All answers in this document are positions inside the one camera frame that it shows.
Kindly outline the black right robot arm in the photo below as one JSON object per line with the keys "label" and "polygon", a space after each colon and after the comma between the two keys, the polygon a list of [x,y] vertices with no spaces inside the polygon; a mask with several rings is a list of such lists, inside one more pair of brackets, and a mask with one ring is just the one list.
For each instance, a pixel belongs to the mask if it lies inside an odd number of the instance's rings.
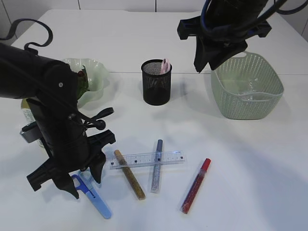
{"label": "black right robot arm", "polygon": [[271,31],[266,20],[250,29],[236,30],[254,22],[266,4],[265,0],[207,0],[199,16],[181,19],[177,28],[179,38],[196,38],[195,70],[200,73],[206,65],[215,70],[244,52],[247,39],[266,37]]}

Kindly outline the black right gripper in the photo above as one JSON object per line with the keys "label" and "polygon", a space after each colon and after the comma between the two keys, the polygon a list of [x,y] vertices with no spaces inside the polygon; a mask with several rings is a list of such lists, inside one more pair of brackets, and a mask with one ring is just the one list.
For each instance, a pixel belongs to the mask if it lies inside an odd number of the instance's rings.
{"label": "black right gripper", "polygon": [[181,19],[177,28],[181,40],[196,38],[195,70],[200,73],[209,63],[211,70],[244,52],[247,39],[264,38],[271,30],[267,19],[272,15],[261,7],[204,7],[201,15]]}

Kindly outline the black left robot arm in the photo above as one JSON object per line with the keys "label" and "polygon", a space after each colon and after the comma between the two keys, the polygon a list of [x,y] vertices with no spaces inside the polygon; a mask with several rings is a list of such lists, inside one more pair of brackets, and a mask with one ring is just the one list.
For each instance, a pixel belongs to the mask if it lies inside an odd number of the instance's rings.
{"label": "black left robot arm", "polygon": [[77,108],[78,73],[62,61],[38,56],[30,49],[0,46],[0,95],[26,99],[35,121],[22,128],[27,142],[41,140],[48,159],[27,176],[33,190],[52,180],[60,190],[78,198],[70,173],[90,170],[101,182],[106,161],[102,149],[113,144],[113,132],[106,129],[104,117],[109,107],[94,117]]}

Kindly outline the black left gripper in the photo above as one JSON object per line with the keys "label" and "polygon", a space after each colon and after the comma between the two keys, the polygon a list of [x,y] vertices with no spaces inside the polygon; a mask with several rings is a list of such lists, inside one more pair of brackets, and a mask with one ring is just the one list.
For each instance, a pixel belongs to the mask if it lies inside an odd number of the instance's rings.
{"label": "black left gripper", "polygon": [[79,118],[57,119],[53,116],[36,115],[35,120],[45,141],[49,158],[27,176],[33,190],[53,180],[55,186],[79,199],[74,181],[69,175],[76,170],[90,169],[94,180],[100,184],[106,162],[102,148],[116,139],[110,130],[87,136],[88,123]]}

